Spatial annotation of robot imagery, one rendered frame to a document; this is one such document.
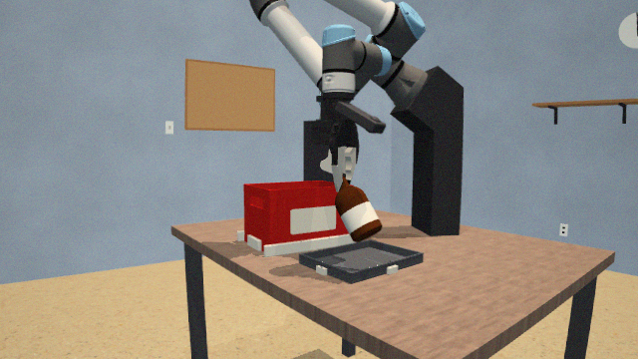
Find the brown bottle with white label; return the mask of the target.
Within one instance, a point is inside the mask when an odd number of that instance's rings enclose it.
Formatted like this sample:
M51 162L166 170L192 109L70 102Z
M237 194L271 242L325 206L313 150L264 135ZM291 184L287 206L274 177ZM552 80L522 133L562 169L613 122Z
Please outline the brown bottle with white label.
M335 206L352 240L358 242L375 231L379 232L383 225L365 193L356 186L349 186L346 178L342 178L343 183L336 195Z

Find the red plastic crate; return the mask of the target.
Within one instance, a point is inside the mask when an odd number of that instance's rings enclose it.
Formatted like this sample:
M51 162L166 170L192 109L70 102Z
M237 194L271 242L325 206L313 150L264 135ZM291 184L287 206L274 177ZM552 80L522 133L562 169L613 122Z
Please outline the red plastic crate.
M333 182L247 183L243 191L244 241L248 234L260 239L262 251L268 244L349 234L335 206Z

